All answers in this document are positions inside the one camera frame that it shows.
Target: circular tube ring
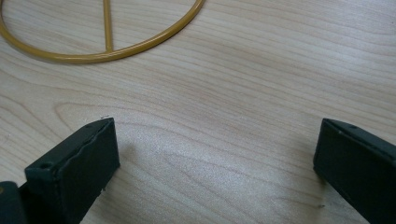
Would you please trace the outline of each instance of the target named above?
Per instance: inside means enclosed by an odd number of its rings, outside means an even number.
[[[177,32],[182,30],[190,21],[198,14],[204,5],[205,0],[196,0],[192,8],[184,15],[179,21],[167,28],[166,30],[160,32],[159,34],[153,36],[152,38],[145,40],[143,42],[132,45],[131,47],[123,49],[113,49],[113,39],[112,39],[112,29],[111,29],[111,17],[110,17],[110,0],[103,0],[104,18],[105,18],[105,38],[106,38],[106,51],[102,53],[94,54],[62,54],[48,52],[42,49],[37,49],[30,45],[27,45],[15,36],[13,36],[7,29],[3,21],[3,2],[5,0],[0,0],[0,35],[3,36],[9,44],[14,47],[21,49],[31,55],[36,57],[57,62],[57,63],[103,63],[114,61],[121,58],[126,58],[147,49],[151,49],[163,41],[167,40],[171,36],[175,35]]]

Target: amber plastic tubing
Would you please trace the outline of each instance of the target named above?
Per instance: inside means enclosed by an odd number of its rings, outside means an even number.
[[[44,51],[42,49],[37,49],[30,45],[27,45],[16,37],[14,37],[7,29],[4,21],[3,21],[3,2],[5,0],[0,0],[0,35],[3,36],[5,40],[8,41],[9,44],[14,47],[21,49],[31,55],[36,57],[57,62],[57,63],[103,63],[109,62],[125,57],[129,57],[145,51],[147,49],[151,49],[163,41],[167,40],[171,36],[177,34],[180,30],[182,30],[190,21],[198,14],[204,5],[205,0],[196,0],[192,8],[184,15],[179,21],[175,24],[162,31],[161,33],[153,36],[152,38],[140,42],[138,44],[132,45],[131,47],[124,49],[113,49],[113,38],[111,31],[111,16],[110,16],[110,0],[103,0],[103,9],[104,9],[104,18],[105,18],[105,38],[106,38],[106,51],[102,53],[95,54],[85,54],[85,55],[68,55],[62,53],[54,53]]]

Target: yellow plastic hoop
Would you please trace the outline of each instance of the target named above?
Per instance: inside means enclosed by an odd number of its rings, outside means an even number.
[[[21,49],[29,54],[36,57],[43,58],[49,61],[57,63],[103,63],[109,62],[121,58],[126,58],[147,49],[151,49],[173,35],[177,34],[182,30],[190,21],[198,14],[204,5],[205,0],[196,0],[192,8],[184,15],[179,21],[173,24],[171,27],[162,31],[161,33],[153,36],[152,38],[132,45],[131,47],[124,49],[113,49],[113,38],[111,29],[111,16],[110,16],[110,0],[103,0],[104,18],[105,18],[105,38],[106,38],[106,51],[95,54],[75,55],[75,54],[62,54],[44,51],[42,49],[36,49],[35,47],[29,46],[16,37],[14,37],[7,29],[3,21],[3,2],[0,0],[0,35],[3,36],[9,44],[14,47]]]

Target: light wooden surface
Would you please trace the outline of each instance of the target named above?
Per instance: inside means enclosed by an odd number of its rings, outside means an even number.
[[[113,0],[115,48],[193,0]],[[5,0],[20,39],[105,48],[102,1]],[[84,124],[116,120],[121,168],[88,223],[366,223],[312,170],[322,118],[396,144],[394,0],[207,0],[182,32],[113,63],[35,60],[0,39],[0,180]]]

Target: wooden table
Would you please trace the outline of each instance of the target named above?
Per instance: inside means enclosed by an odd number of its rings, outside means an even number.
[[[115,48],[194,0],[113,0]],[[42,49],[100,52],[101,1],[5,0],[8,29]],[[84,124],[116,120],[121,168],[82,223],[366,223],[314,173],[323,118],[396,144],[396,2],[207,0],[155,49],[48,63],[0,39],[0,176]]]

